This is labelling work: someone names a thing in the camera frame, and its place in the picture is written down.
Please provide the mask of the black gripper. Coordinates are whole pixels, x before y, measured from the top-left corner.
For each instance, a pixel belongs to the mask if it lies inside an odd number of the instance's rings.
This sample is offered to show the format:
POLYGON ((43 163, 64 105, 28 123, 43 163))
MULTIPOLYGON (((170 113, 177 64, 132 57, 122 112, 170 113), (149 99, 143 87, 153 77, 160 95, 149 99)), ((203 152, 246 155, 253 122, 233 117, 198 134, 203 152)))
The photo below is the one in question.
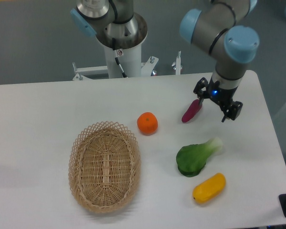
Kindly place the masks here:
POLYGON ((208 92, 211 101, 217 105, 225 105, 223 106, 223 123, 226 119, 234 121, 240 115, 243 103, 239 101, 232 101, 237 88, 238 80, 230 81, 222 77, 212 76, 208 85, 208 81, 203 77, 197 82, 193 93, 197 95, 199 105, 203 104, 206 91, 208 92))

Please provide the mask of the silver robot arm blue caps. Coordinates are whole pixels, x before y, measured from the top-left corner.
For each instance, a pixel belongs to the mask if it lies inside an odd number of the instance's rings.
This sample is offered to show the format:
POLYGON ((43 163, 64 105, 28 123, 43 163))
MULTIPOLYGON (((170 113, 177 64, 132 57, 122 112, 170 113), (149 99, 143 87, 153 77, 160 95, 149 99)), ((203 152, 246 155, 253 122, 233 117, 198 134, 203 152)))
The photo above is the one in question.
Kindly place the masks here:
MULTIPOLYGON (((239 21, 255 6, 254 0, 213 0, 206 12, 188 11, 179 27, 185 41, 216 60, 211 79, 199 80, 194 93, 199 103, 209 99, 217 104, 224 119, 235 120, 243 106, 233 96, 260 40, 255 30, 239 21)), ((133 1, 79 0, 71 17, 83 34, 104 47, 110 78, 143 76, 141 45, 148 29, 144 18, 135 13, 133 1)))

